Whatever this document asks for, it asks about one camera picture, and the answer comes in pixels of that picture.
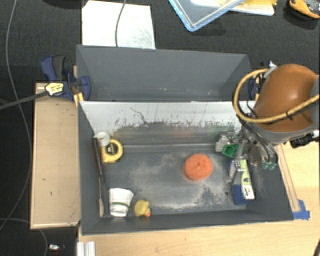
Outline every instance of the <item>yellow label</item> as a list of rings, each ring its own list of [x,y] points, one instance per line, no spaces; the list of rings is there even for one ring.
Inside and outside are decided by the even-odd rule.
[[[51,82],[45,86],[45,90],[50,94],[50,96],[58,96],[64,92],[64,84],[61,82]]]

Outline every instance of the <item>gray bin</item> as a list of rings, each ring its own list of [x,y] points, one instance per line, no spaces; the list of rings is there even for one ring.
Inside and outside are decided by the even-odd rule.
[[[250,166],[256,200],[234,205],[224,181],[231,158],[214,150],[220,132],[240,128],[230,100],[236,83],[250,70],[243,54],[79,45],[77,75],[92,82],[90,101],[78,108],[82,233],[292,220],[279,168]],[[100,218],[92,138],[102,131],[123,144],[124,155],[103,167],[106,210]],[[183,174],[185,160],[194,153],[213,162],[213,173],[204,181],[190,181]],[[134,193],[127,217],[109,215],[110,188]],[[139,199],[150,201],[150,218],[134,216]]]

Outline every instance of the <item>wooden board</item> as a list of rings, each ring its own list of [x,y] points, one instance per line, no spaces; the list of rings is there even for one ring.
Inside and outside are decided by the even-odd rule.
[[[37,84],[36,92],[45,84]],[[80,220],[77,109],[45,96],[35,101],[31,229],[75,226]]]

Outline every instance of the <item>green object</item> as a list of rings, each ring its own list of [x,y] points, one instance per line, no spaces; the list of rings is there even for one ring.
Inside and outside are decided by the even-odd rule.
[[[224,154],[227,157],[234,158],[234,156],[237,153],[238,147],[239,147],[239,144],[227,144],[227,145],[224,145],[221,153]]]
[[[262,163],[262,168],[264,170],[269,169],[270,171],[272,171],[276,166],[277,166],[277,164],[274,162],[263,162]]]

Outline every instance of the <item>yellow cable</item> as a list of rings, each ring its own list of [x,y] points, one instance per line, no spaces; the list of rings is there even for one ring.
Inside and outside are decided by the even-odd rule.
[[[302,110],[303,108],[315,103],[316,101],[319,100],[319,94],[315,95],[314,97],[308,99],[307,101],[301,103],[300,105],[298,106],[295,106],[291,109],[289,109],[287,112],[284,112],[284,113],[281,113],[281,114],[278,114],[278,115],[274,115],[274,116],[270,116],[270,117],[266,117],[266,118],[251,118],[251,117],[248,117],[246,115],[244,115],[240,109],[240,106],[238,104],[238,99],[239,99],[239,93],[240,93],[240,89],[241,87],[243,86],[243,84],[245,83],[245,81],[247,79],[249,79],[250,77],[254,77],[260,73],[265,73],[267,72],[269,69],[268,68],[263,68],[263,69],[258,69],[258,70],[255,70],[255,71],[252,71],[250,72],[249,74],[245,75],[241,80],[240,82],[238,83],[238,85],[236,86],[235,88],[235,91],[234,91],[234,96],[233,96],[233,101],[232,101],[232,104],[233,104],[233,108],[236,112],[236,114],[244,121],[246,122],[249,122],[249,123],[253,123],[253,124],[264,124],[264,123],[272,123],[272,122],[275,122],[275,121],[278,121],[280,119],[284,119],[288,116],[291,116],[293,115],[294,113]]]

